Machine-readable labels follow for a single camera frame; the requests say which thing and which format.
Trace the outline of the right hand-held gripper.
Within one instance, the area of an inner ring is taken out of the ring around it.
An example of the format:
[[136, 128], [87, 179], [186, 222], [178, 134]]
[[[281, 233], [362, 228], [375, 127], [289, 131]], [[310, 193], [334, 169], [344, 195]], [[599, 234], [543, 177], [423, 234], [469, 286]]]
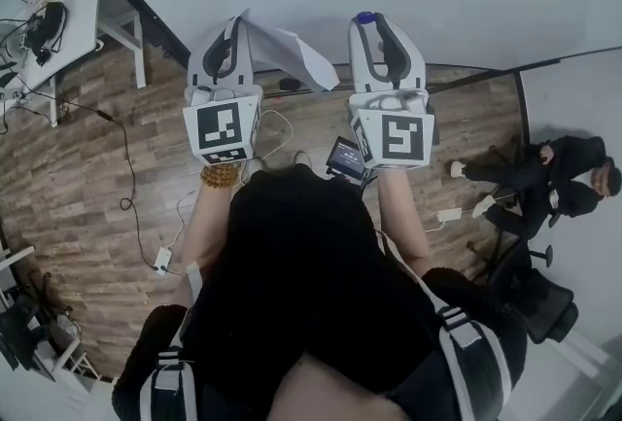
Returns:
[[[375, 71], [367, 36], [352, 18], [348, 31], [355, 91], [348, 101], [351, 127], [368, 169], [430, 164], [435, 115], [427, 109], [425, 61], [410, 37], [389, 17], [375, 15], [386, 74]], [[383, 90], [383, 83], [393, 89]]]

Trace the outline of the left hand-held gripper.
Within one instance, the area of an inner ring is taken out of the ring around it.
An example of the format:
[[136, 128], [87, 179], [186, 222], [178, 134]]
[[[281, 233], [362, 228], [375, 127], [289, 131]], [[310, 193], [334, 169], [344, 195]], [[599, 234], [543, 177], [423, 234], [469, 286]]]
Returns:
[[[253, 80], [245, 20], [228, 18], [208, 32], [190, 54], [188, 84], [245, 85]], [[192, 154], [205, 165], [254, 156], [263, 91], [257, 85], [188, 87], [183, 115]]]

